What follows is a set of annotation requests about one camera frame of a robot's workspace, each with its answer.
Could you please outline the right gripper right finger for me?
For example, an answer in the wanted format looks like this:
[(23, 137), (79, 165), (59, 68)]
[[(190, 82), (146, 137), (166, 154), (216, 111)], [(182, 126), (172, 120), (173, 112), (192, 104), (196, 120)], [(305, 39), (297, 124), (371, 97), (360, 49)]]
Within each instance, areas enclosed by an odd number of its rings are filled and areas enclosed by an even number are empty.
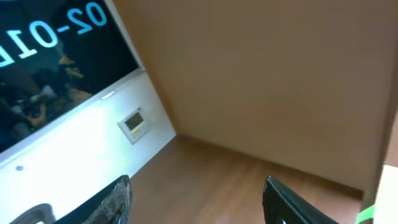
[(266, 224), (337, 224), (270, 175), (264, 184), (262, 206)]

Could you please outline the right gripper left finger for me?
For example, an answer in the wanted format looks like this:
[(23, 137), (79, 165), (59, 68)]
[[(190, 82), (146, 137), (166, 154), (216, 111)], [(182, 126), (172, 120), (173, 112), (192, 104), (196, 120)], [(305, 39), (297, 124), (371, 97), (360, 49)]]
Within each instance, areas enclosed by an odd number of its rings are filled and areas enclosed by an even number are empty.
[(132, 190), (122, 175), (55, 224), (128, 224)]

